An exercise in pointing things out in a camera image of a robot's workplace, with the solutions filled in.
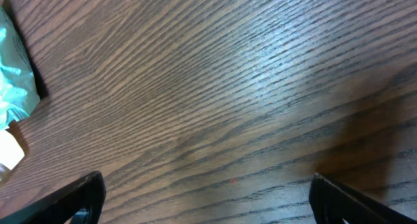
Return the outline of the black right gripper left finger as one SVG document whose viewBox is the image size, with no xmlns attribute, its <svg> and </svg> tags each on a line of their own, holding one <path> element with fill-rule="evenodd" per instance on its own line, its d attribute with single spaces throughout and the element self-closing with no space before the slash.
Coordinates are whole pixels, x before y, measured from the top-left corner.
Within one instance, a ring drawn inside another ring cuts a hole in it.
<svg viewBox="0 0 417 224">
<path fill-rule="evenodd" d="M 93 171 L 1 218 L 1 223 L 98 223 L 105 198 L 102 173 Z"/>
</svg>

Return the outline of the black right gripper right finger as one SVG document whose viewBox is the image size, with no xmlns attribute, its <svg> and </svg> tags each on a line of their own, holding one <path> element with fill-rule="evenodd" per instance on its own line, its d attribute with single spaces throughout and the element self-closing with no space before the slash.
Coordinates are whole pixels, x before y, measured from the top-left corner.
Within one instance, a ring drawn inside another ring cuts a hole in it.
<svg viewBox="0 0 417 224">
<path fill-rule="evenodd" d="M 317 223 L 410 223 L 416 221 L 351 187 L 315 173 L 309 203 Z"/>
</svg>

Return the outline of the beige brown snack pouch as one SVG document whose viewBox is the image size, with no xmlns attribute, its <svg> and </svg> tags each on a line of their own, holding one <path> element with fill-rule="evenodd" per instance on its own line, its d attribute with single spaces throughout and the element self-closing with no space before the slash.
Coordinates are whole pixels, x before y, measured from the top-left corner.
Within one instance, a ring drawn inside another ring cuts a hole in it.
<svg viewBox="0 0 417 224">
<path fill-rule="evenodd" d="M 0 156 L 1 185 L 3 185 L 10 179 L 18 164 L 25 157 L 23 148 L 8 130 L 1 130 Z"/>
</svg>

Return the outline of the teal wet wipes pack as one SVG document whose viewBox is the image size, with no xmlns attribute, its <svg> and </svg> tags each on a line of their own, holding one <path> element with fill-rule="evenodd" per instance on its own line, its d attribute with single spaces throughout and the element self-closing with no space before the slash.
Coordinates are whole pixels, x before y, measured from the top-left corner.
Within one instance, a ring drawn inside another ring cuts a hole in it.
<svg viewBox="0 0 417 224">
<path fill-rule="evenodd" d="M 1 129 L 28 118 L 40 102 L 35 75 L 22 40 L 1 9 Z"/>
</svg>

